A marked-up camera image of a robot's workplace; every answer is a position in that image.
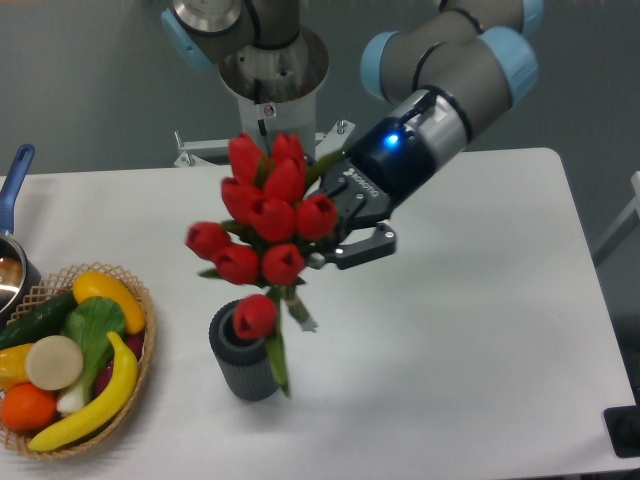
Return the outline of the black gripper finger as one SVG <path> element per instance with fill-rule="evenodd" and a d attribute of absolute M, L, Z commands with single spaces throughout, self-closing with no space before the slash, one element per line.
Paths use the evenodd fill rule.
<path fill-rule="evenodd" d="M 363 265 L 396 252 L 397 234 L 387 222 L 379 222 L 369 238 L 352 244 L 341 244 L 326 252 L 314 252 L 308 259 L 308 266 L 320 270 L 327 264 L 339 270 L 347 270 Z"/>

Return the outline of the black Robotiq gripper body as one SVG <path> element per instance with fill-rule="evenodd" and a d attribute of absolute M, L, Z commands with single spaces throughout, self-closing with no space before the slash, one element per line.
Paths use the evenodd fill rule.
<path fill-rule="evenodd" d="M 374 226 L 434 175 L 434 157 L 419 135 L 385 118 L 347 149 L 319 191 L 338 210 L 338 232 Z"/>

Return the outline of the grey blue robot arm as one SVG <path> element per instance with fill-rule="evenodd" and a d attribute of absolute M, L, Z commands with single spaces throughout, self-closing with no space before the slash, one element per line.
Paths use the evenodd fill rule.
<path fill-rule="evenodd" d="M 392 110 L 354 144 L 344 129 L 316 134 L 328 52 L 302 26 L 298 2 L 174 1 L 161 22 L 188 65 L 219 71 L 258 145 L 296 134 L 313 166 L 325 150 L 346 149 L 318 184 L 336 203 L 338 229 L 310 255 L 313 268 L 345 269 L 392 254 L 392 212 L 533 87 L 527 36 L 543 11 L 539 1 L 444 1 L 420 28 L 375 36 L 360 77 Z"/>

